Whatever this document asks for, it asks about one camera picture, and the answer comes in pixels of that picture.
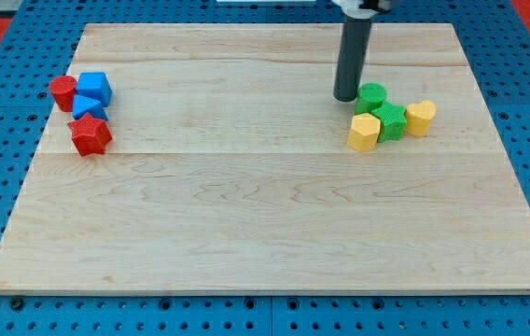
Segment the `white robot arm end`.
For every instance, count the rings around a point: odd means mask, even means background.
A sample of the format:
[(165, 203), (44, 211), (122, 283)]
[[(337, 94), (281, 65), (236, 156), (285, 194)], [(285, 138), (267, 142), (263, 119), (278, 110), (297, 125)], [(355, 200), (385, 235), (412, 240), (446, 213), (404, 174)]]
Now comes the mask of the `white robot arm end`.
[(387, 13), (400, 4), (400, 0), (331, 0), (350, 18), (368, 20), (377, 14)]

